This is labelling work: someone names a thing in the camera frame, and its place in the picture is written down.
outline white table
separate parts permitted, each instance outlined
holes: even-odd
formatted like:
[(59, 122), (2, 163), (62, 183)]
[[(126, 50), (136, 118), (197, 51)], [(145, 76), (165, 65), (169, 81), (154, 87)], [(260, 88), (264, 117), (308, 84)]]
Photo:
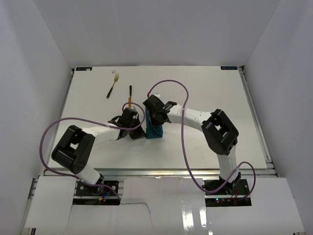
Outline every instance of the white table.
[[(114, 80), (112, 70), (119, 73), (119, 80), (107, 99)], [(128, 102), (129, 85), (133, 86), (132, 101), (142, 105), (149, 89), (164, 79), (178, 80), (188, 88), (188, 108), (225, 111), (239, 130), (237, 163), (248, 161), (258, 169), (267, 167), (238, 70), (223, 71), (217, 66), (138, 66), (93, 67), (91, 71), (75, 71), (62, 117), (87, 118), (105, 123), (121, 114), (122, 104)], [(186, 96), (184, 89), (176, 83), (160, 84), (154, 92), (161, 94), (164, 103), (175, 101), (182, 105)], [(94, 126), (81, 121), (63, 121), (54, 145), (70, 125), (80, 128)], [(95, 146), (89, 163), (95, 168), (185, 169), (180, 125), (165, 124), (163, 131), (161, 139), (133, 141), (127, 137)], [(203, 133), (185, 127), (185, 145), (191, 168), (219, 169), (216, 154), (208, 147)], [(53, 160), (49, 161), (49, 166), (61, 168)]]

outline white panel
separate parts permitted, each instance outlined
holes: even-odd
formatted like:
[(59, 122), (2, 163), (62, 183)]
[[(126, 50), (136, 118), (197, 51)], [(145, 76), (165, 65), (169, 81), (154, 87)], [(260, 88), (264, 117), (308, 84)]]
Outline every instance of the white panel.
[(281, 1), (247, 63), (247, 80), (278, 173), (313, 234), (313, 2)]
[(149, 208), (155, 235), (205, 235), (204, 193), (192, 179), (133, 177), (124, 181), (121, 204), (144, 202)]
[[(135, 181), (137, 181), (136, 184), (132, 184), (132, 195), (134, 197), (147, 199), (146, 196), (150, 195), (157, 201), (165, 195), (171, 197), (171, 192), (173, 191), (170, 190), (177, 187), (177, 184), (170, 186), (164, 184), (163, 187), (160, 187), (160, 185), (164, 183), (161, 180), (159, 183), (153, 183), (149, 186), (147, 186), (147, 184), (138, 184), (140, 181), (138, 181), (138, 179), (135, 179), (134, 182)], [(253, 180), (248, 179), (248, 183), (251, 187)], [(148, 191), (153, 191), (154, 185), (159, 189), (154, 191), (155, 196), (149, 194)], [(182, 192), (177, 196), (188, 197), (190, 194), (194, 195), (197, 193), (196, 186), (194, 186), (194, 190), (194, 192)], [(207, 225), (211, 227), (213, 235), (292, 235), (294, 232), (304, 231), (286, 179), (258, 178), (251, 199), (251, 207), (206, 208)], [(125, 231), (127, 231), (127, 233), (131, 235), (136, 233), (149, 235), (152, 230), (151, 222), (155, 220), (152, 210), (158, 210), (158, 205), (166, 211), (159, 214), (159, 216), (163, 215), (164, 218), (166, 218), (169, 214), (173, 215), (172, 207), (168, 206), (168, 208), (166, 208), (166, 203), (163, 204), (162, 202), (151, 205), (149, 208), (145, 204), (72, 206), (67, 233), (64, 232), (64, 234), (84, 235), (87, 233), (102, 235), (105, 231), (106, 234), (123, 235)], [(173, 217), (169, 218), (168, 221), (160, 226), (154, 224), (153, 229), (157, 231), (157, 229), (162, 228), (165, 224), (168, 225), (168, 227), (167, 230), (165, 229), (166, 233), (163, 234), (184, 234), (171, 233), (171, 231), (173, 231), (170, 229), (172, 228), (171, 225), (176, 224), (176, 218)], [(36, 230), (36, 235), (37, 233), (38, 235), (50, 235), (49, 231), (43, 229)]]
[[(119, 80), (107, 99), (106, 95), (114, 79), (112, 70), (119, 73)], [(266, 168), (243, 85), (236, 70), (156, 66), (94, 67), (92, 71), (76, 71), (62, 117), (87, 118), (105, 123), (121, 114), (121, 106), (128, 102), (129, 85), (133, 86), (132, 101), (142, 105), (152, 85), (169, 78), (181, 81), (188, 88), (188, 108), (199, 111), (214, 111), (219, 108), (225, 111), (239, 131), (236, 148), (238, 163), (249, 161), (255, 168)], [(175, 101), (182, 104), (186, 97), (184, 89), (175, 83), (161, 84), (154, 91), (161, 94), (165, 103)], [(55, 144), (68, 126), (73, 124), (81, 128), (94, 126), (81, 121), (64, 121), (60, 123)], [(95, 168), (185, 169), (180, 124), (167, 123), (163, 126), (163, 131), (161, 139), (133, 141), (124, 138), (99, 144), (92, 149), (89, 163)], [(217, 156), (208, 147), (202, 132), (185, 127), (185, 143), (192, 168), (219, 168)], [(60, 167), (53, 160), (49, 165)]]
[(60, 115), (70, 69), (32, 0), (0, 0), (0, 32), (0, 234), (13, 235), (41, 167), (41, 134)]
[(36, 235), (153, 235), (145, 204), (119, 206), (73, 205), (67, 229), (36, 229)]
[[(251, 188), (253, 179), (247, 180)], [(285, 178), (257, 178), (251, 200), (251, 207), (207, 208), (213, 235), (292, 235), (304, 231)]]
[(76, 179), (73, 177), (39, 177), (27, 214), (26, 228), (62, 231), (67, 227)]
[(35, 0), (71, 67), (243, 65), (279, 0)]

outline white enclosure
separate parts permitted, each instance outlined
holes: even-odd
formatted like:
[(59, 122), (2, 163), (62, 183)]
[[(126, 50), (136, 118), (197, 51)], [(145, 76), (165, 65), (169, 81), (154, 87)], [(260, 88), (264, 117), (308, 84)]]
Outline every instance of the white enclosure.
[[(110, 98), (114, 74), (119, 73)], [(121, 114), (121, 107), (128, 102), (129, 85), (133, 87), (132, 101), (139, 103), (147, 98), (147, 92), (162, 79), (182, 82), (189, 91), (187, 107), (213, 112), (222, 109), (239, 131), (236, 145), (237, 163), (248, 161), (257, 169), (267, 168), (252, 113), (249, 108), (238, 70), (221, 70), (220, 67), (186, 66), (137, 66), (93, 67), (91, 71), (75, 71), (63, 118), (80, 117), (106, 123)], [(158, 85), (153, 92), (159, 93), (164, 103), (174, 101), (183, 104), (186, 92), (180, 85), (167, 82)], [(142, 111), (138, 109), (140, 119)], [(54, 145), (70, 125), (80, 128), (94, 124), (81, 121), (60, 123)], [(180, 125), (165, 124), (161, 139), (131, 140), (99, 144), (92, 149), (89, 163), (95, 168), (115, 169), (185, 169), (180, 140)], [(185, 127), (184, 139), (190, 166), (193, 169), (219, 169), (216, 154), (211, 151), (202, 132)], [(51, 160), (49, 166), (61, 167)]]

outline red wire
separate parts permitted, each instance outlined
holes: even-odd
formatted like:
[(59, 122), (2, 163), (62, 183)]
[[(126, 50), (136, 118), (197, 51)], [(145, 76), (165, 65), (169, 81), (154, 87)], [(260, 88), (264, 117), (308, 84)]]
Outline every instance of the red wire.
[(239, 195), (239, 189), (237, 189), (237, 194), (236, 194), (236, 196), (233, 198), (233, 200), (235, 200), (235, 199), (238, 197), (238, 195)]

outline small white object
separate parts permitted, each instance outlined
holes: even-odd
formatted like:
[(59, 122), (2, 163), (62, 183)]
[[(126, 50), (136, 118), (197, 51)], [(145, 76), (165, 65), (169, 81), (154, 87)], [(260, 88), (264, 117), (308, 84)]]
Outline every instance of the small white object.
[(100, 178), (99, 172), (93, 169), (89, 163), (87, 163), (84, 169), (76, 174), (76, 176), (92, 185), (96, 184)]
[(65, 176), (39, 177), (26, 222), (26, 228), (56, 231), (67, 227), (76, 179)]
[(161, 95), (160, 95), (159, 93), (149, 94), (149, 97), (151, 97), (152, 95), (155, 95), (156, 97), (158, 97), (159, 99), (161, 99)]

